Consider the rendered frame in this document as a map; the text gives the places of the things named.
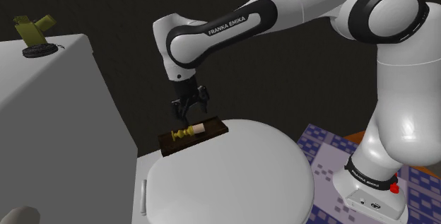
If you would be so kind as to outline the dark brown wooden tray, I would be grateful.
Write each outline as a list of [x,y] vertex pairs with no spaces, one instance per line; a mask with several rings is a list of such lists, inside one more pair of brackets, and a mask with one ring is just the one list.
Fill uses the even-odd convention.
[[177,138],[176,141],[173,141],[171,132],[159,135],[158,143],[160,145],[162,156],[165,157],[172,155],[173,153],[182,151],[186,148],[195,146],[196,144],[229,132],[228,127],[218,117],[212,117],[200,123],[204,124],[205,132],[195,134],[194,136],[185,136],[183,138]]

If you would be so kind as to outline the pale grey rounded object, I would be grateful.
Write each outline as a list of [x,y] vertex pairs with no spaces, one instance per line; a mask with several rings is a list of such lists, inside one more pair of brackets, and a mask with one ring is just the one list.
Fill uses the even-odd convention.
[[7,213],[0,224],[40,224],[40,213],[36,208],[21,206]]

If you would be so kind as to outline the yellow candlestick with beige candle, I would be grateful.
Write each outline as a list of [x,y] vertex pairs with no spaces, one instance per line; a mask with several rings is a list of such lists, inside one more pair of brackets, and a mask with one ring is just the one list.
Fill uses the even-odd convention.
[[185,136],[194,136],[205,132],[205,126],[203,123],[190,125],[186,129],[180,129],[178,131],[171,131],[171,137],[173,141],[177,138],[183,138]]

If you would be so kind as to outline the white toilet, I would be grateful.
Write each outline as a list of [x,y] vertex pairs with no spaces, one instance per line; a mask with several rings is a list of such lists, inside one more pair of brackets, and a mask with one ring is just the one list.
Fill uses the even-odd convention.
[[298,145],[260,122],[138,167],[136,145],[85,35],[28,59],[0,42],[0,220],[21,206],[40,224],[303,224],[312,170]]

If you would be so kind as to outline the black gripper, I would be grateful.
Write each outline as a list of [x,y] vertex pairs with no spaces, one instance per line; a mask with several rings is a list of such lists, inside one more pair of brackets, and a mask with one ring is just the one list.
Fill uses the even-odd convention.
[[207,87],[203,85],[198,87],[195,76],[183,81],[173,81],[172,85],[178,97],[170,103],[172,113],[176,119],[183,123],[184,127],[189,126],[187,112],[194,103],[198,102],[201,110],[204,113],[208,112],[207,106],[210,96]]

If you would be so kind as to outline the olive green lighter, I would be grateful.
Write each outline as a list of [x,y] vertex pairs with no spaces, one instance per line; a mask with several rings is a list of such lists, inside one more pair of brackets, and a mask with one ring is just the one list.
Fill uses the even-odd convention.
[[28,47],[47,43],[43,32],[57,23],[50,15],[36,22],[31,21],[27,16],[16,16],[13,21],[14,27]]

